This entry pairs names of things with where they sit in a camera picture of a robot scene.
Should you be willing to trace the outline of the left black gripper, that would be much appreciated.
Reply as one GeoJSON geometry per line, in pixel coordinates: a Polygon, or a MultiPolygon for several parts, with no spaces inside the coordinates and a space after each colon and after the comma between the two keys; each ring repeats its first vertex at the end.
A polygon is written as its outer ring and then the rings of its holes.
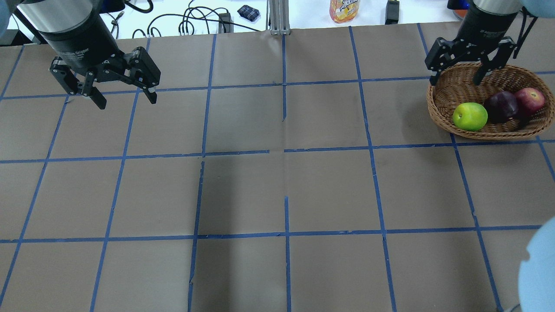
{"type": "Polygon", "coordinates": [[[49,72],[67,94],[79,94],[105,109],[107,100],[94,86],[95,79],[121,81],[141,89],[151,104],[157,104],[160,69],[144,47],[124,54],[98,11],[91,11],[72,29],[41,34],[57,53],[49,72]],[[72,69],[85,74],[85,81],[77,79],[72,69]]]}

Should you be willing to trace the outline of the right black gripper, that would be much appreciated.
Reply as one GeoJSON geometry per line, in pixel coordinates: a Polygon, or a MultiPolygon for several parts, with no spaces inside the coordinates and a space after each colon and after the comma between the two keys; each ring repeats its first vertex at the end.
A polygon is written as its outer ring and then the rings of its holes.
{"type": "Polygon", "coordinates": [[[446,69],[460,62],[480,62],[473,76],[474,85],[480,85],[486,75],[507,64],[516,42],[506,33],[519,12],[517,4],[469,4],[454,41],[436,38],[425,57],[430,85],[438,83],[446,69]],[[493,59],[488,54],[497,49],[493,59]]]}

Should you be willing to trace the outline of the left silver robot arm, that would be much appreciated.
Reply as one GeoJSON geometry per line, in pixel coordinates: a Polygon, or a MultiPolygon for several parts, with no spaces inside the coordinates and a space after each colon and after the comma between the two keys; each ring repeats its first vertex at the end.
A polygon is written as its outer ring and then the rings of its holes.
{"type": "Polygon", "coordinates": [[[161,72],[144,47],[121,51],[101,18],[100,0],[3,0],[1,32],[21,12],[56,52],[49,71],[69,95],[90,99],[99,109],[107,101],[95,83],[121,81],[140,89],[156,104],[161,72]]]}

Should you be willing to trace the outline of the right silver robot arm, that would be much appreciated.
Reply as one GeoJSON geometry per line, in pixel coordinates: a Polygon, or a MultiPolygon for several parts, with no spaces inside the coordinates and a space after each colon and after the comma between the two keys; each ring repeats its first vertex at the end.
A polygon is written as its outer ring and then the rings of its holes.
{"type": "MultiPolygon", "coordinates": [[[[554,122],[554,95],[539,77],[527,69],[508,65],[515,59],[533,23],[524,24],[519,39],[513,41],[507,31],[519,13],[533,22],[554,18],[552,0],[470,0],[456,38],[437,38],[425,58],[432,71],[427,99],[432,120],[442,129],[462,137],[478,140],[528,138],[542,133],[554,122]],[[529,122],[517,132],[470,132],[456,128],[440,112],[434,92],[445,89],[448,82],[470,82],[469,90],[481,84],[507,81],[537,82],[545,95],[545,107],[527,118],[529,122]]],[[[526,247],[529,258],[519,267],[519,308],[523,312],[554,310],[554,219],[549,219],[533,235],[526,247]]]]}

